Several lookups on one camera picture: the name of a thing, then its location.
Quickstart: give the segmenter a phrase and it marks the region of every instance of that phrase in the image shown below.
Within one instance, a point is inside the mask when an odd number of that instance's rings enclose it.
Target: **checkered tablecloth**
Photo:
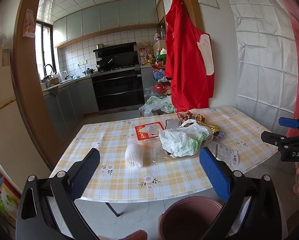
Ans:
[[[219,143],[238,150],[239,165],[235,170],[245,173],[277,151],[277,147],[260,139],[266,128],[231,106],[193,109],[191,112],[205,117],[205,123],[221,127],[225,138]],[[142,168],[130,168],[125,164],[127,145],[138,142],[135,126],[161,122],[165,127],[167,119],[177,119],[177,116],[166,114],[84,125],[51,177],[58,171],[67,171],[94,147],[100,152],[100,164],[82,196],[84,200],[143,202],[184,196],[210,188],[198,154],[192,159],[158,163],[153,162],[147,153]]]

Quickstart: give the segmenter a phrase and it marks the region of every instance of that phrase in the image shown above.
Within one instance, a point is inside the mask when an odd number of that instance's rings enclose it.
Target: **refrigerator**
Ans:
[[[19,192],[22,192],[28,176],[35,174],[46,178],[50,174],[18,108],[8,47],[0,47],[0,173]]]

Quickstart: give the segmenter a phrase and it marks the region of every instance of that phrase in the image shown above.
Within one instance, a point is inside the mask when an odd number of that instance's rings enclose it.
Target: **faucet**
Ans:
[[[46,73],[46,66],[51,66],[52,71],[53,71],[54,73],[56,72],[55,69],[54,69],[54,67],[53,67],[51,64],[46,64],[46,65],[43,67],[43,70],[44,70],[44,76],[45,76],[45,77],[47,76],[47,73]]]

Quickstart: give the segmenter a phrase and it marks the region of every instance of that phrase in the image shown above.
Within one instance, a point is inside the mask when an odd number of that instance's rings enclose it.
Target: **window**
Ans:
[[[53,26],[39,22],[36,23],[35,29],[35,50],[36,50],[36,63],[37,71],[41,80],[46,76],[55,72],[55,58],[53,50]]]

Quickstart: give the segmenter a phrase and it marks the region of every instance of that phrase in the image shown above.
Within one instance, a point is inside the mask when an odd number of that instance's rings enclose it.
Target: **floor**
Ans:
[[[135,117],[139,117],[138,110],[88,116],[83,119],[83,122],[84,124],[110,122]],[[281,162],[280,154],[277,153],[261,165],[246,173],[245,176],[260,178],[264,174],[268,174],[272,178],[277,194],[282,202],[285,217],[288,219],[299,209],[299,196],[293,192],[293,185],[295,183],[294,163]],[[223,203],[222,200],[217,197],[213,188],[193,195],[207,196]],[[102,202],[77,199],[75,200],[75,204],[91,229],[98,236],[106,236],[110,239],[117,240],[134,231],[143,229],[148,234],[148,240],[158,240],[157,226],[159,216],[164,213],[169,206],[181,198],[184,197],[143,203],[112,203],[113,208],[118,213],[123,212],[118,218],[115,217],[105,203]],[[50,198],[50,203],[62,233],[71,236],[60,215],[55,199]]]

